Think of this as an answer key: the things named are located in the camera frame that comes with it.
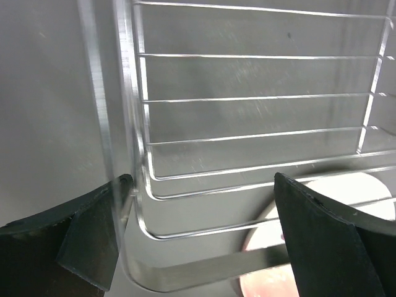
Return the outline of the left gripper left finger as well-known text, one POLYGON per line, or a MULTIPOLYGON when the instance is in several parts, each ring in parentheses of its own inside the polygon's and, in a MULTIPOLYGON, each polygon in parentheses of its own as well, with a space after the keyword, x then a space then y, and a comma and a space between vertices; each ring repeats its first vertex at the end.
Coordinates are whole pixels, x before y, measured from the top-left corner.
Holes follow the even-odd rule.
POLYGON ((106 183, 1 227, 1 296, 104 296, 119 257, 106 183))

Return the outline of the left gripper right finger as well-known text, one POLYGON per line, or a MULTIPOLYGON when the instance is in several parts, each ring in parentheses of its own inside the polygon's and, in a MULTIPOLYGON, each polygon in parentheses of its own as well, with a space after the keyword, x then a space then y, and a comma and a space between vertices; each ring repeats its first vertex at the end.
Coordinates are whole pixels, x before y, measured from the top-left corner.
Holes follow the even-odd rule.
POLYGON ((278 216, 300 296, 395 296, 395 222, 276 173, 278 216))

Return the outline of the pink cream floral plate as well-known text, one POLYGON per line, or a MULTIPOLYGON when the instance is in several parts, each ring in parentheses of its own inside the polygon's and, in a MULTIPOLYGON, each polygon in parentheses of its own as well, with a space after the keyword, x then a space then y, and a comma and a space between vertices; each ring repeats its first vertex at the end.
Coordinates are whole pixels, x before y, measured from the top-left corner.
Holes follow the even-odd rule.
MULTIPOLYGON (((395 196, 380 179, 367 173, 328 176, 306 182, 310 189, 331 199, 385 220, 395 220, 395 196)), ((276 205, 272 202, 259 215, 264 224, 246 236, 244 251, 283 244, 284 237, 278 220, 276 205)), ((239 278, 243 296, 298 296, 291 265, 248 273, 239 278)))

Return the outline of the metal wire dish rack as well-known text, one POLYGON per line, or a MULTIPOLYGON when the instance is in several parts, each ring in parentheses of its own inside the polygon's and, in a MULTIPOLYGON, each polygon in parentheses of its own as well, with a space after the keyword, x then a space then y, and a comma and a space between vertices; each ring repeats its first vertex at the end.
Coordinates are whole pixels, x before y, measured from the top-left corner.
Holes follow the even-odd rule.
POLYGON ((243 250, 302 184, 395 196, 394 1, 78 1, 119 264, 111 296, 243 296, 243 250))

